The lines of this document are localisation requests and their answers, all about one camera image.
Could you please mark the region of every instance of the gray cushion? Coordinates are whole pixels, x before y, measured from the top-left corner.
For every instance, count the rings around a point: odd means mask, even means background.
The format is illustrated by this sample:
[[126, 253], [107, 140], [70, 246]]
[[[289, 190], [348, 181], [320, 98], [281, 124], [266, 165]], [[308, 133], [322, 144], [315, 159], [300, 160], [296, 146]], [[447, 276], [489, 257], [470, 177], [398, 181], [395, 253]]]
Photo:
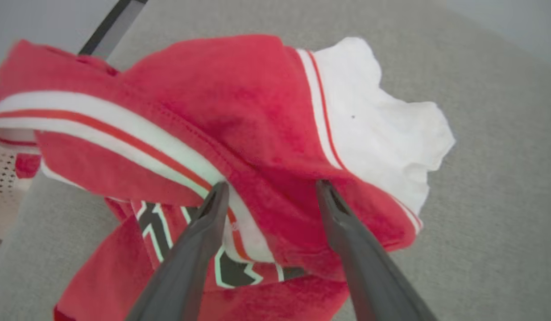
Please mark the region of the gray cushion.
[[52, 320], [71, 278], [117, 225], [101, 197], [39, 173], [0, 245], [0, 321]]

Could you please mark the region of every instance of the red fabric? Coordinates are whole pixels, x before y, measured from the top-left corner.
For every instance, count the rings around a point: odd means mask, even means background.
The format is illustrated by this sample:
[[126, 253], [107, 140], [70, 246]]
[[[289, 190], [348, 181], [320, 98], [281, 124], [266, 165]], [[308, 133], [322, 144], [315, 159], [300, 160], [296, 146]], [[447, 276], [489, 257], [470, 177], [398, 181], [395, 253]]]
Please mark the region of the red fabric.
[[[332, 181], [387, 250], [414, 240], [414, 227], [392, 197], [327, 161], [302, 62], [275, 37], [181, 42], [122, 73], [96, 59], [20, 42], [0, 68], [0, 101], [51, 90], [126, 108], [200, 153], [238, 191], [275, 261], [309, 274], [278, 282], [275, 265], [258, 263], [254, 270], [263, 274], [263, 283], [226, 290], [214, 283], [211, 265], [201, 321], [322, 321], [339, 309], [348, 288], [320, 221], [318, 179]], [[161, 151], [91, 116], [47, 109], [0, 113], [0, 118], [16, 117], [84, 124], [142, 150], [206, 189], [211, 186]], [[67, 287], [55, 319], [123, 319], [158, 264], [152, 240], [143, 239], [134, 217], [140, 201], [163, 204], [170, 232], [177, 236], [186, 227], [180, 206], [198, 206], [202, 197], [84, 138], [39, 131], [35, 136], [51, 170], [110, 197], [108, 206], [122, 222]], [[241, 235], [233, 233], [238, 247]]]
[[39, 170], [41, 155], [20, 153], [16, 156], [16, 176], [18, 178], [32, 178]]

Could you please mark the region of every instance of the perforated panel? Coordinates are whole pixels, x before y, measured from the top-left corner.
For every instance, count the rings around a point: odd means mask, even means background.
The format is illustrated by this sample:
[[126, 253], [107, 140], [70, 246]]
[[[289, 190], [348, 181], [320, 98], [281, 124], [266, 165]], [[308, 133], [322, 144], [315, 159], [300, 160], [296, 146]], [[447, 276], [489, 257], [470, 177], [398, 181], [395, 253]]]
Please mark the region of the perforated panel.
[[0, 239], [16, 220], [22, 198], [31, 180], [16, 177], [16, 154], [0, 148]]
[[14, 202], [14, 181], [16, 180], [16, 157], [8, 151], [0, 151], [0, 207]]

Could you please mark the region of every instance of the white wall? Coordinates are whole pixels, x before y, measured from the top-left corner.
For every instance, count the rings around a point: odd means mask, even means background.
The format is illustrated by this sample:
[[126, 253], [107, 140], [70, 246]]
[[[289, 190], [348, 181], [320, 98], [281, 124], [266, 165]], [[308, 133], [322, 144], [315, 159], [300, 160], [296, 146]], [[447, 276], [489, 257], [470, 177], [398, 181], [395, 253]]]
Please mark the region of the white wall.
[[28, 39], [77, 53], [117, 0], [0, 0], [0, 63]]
[[551, 65], [551, 0], [438, 0]]

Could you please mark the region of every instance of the red stripe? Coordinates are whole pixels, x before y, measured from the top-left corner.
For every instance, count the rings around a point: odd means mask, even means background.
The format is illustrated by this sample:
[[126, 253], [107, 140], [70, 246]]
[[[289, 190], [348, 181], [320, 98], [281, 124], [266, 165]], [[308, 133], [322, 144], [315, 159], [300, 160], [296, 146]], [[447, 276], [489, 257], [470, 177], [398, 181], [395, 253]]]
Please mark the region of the red stripe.
[[[181, 163], [176, 162], [170, 156], [163, 154], [162, 152], [160, 152], [153, 146], [150, 146], [149, 144], [143, 142], [142, 140], [139, 140], [138, 138], [131, 136], [130, 134], [118, 128], [115, 128], [109, 124], [100, 122], [95, 118], [92, 118], [83, 114], [78, 114], [76, 112], [66, 111], [66, 110], [20, 110], [20, 111], [7, 111], [7, 112], [0, 113], [0, 118], [16, 118], [16, 117], [64, 119], [72, 122], [85, 124], [91, 128], [95, 128], [96, 130], [99, 130], [100, 132], [104, 132], [106, 134], [109, 134], [110, 136], [118, 138], [119, 140], [126, 142], [127, 144], [133, 146], [134, 148], [137, 148], [138, 150], [145, 152], [146, 154], [159, 160], [161, 163], [169, 166], [175, 171], [186, 176], [194, 183], [206, 189], [206, 191], [210, 191], [212, 189], [212, 185], [210, 185], [207, 181], [202, 179], [193, 171], [184, 167]], [[231, 224], [234, 224], [236, 222], [236, 217], [231, 208], [228, 208], [227, 216]], [[238, 254], [241, 256], [241, 258], [251, 261], [251, 258], [249, 258], [248, 254], [245, 252], [245, 248], [243, 246], [243, 240], [241, 239], [240, 232], [238, 230], [235, 230], [235, 231], [232, 230], [232, 235], [234, 236], [234, 245]]]
[[339, 154], [337, 153], [337, 150], [335, 149], [335, 144], [333, 144], [333, 136], [331, 135], [331, 126], [329, 124], [329, 115], [327, 114], [327, 102], [325, 100], [325, 93], [323, 91], [323, 82], [321, 81], [321, 75], [319, 73], [319, 68], [317, 67], [317, 62], [315, 61], [315, 57], [313, 57], [313, 53], [308, 51], [309, 57], [311, 58], [311, 61], [313, 63], [313, 67], [315, 68], [315, 73], [317, 74], [317, 82], [319, 83], [319, 91], [321, 95], [321, 104], [323, 106], [323, 115], [325, 116], [325, 127], [327, 129], [327, 137], [329, 138], [329, 145], [331, 146], [331, 151], [333, 152], [333, 155], [335, 156], [335, 159], [337, 160], [337, 163], [339, 163], [339, 166], [343, 170], [347, 170], [347, 167], [344, 166], [343, 162], [341, 162], [341, 158], [339, 157]]
[[[333, 137], [331, 135], [331, 126], [330, 126], [330, 122], [329, 122], [329, 115], [327, 113], [327, 102], [325, 100], [325, 92], [323, 90], [323, 81], [321, 80], [321, 75], [319, 73], [319, 68], [317, 67], [317, 61], [315, 60], [315, 57], [313, 56], [312, 52], [308, 51], [307, 53], [309, 54], [309, 57], [310, 57], [310, 59], [313, 63], [313, 67], [315, 68], [315, 73], [317, 74], [317, 82], [319, 84], [319, 91], [320, 91], [320, 95], [321, 95], [321, 104], [323, 106], [323, 115], [325, 116], [325, 126], [326, 126], [326, 130], [327, 130], [327, 137], [329, 138], [329, 145], [331, 146], [331, 150], [333, 152], [333, 155], [335, 156], [335, 159], [339, 163], [339, 166], [343, 170], [347, 170], [347, 167], [344, 166], [343, 162], [341, 161], [341, 158], [339, 157], [339, 154], [337, 153], [337, 150], [335, 149], [335, 144], [333, 144]], [[412, 217], [414, 217], [416, 219], [416, 222], [418, 222], [419, 228], [422, 229], [422, 221], [420, 221], [420, 219], [408, 207], [406, 207], [406, 205], [404, 205], [404, 203], [402, 203], [401, 201], [398, 201], [398, 203], [400, 203], [400, 205], [404, 206], [404, 208], [408, 211], [408, 213], [410, 213], [412, 215]]]
[[0, 143], [4, 143], [8, 145], [16, 145], [16, 146], [31, 146], [31, 147], [37, 146], [37, 143], [35, 142], [17, 142], [15, 140], [5, 140], [4, 138], [1, 138], [1, 137], [0, 137]]

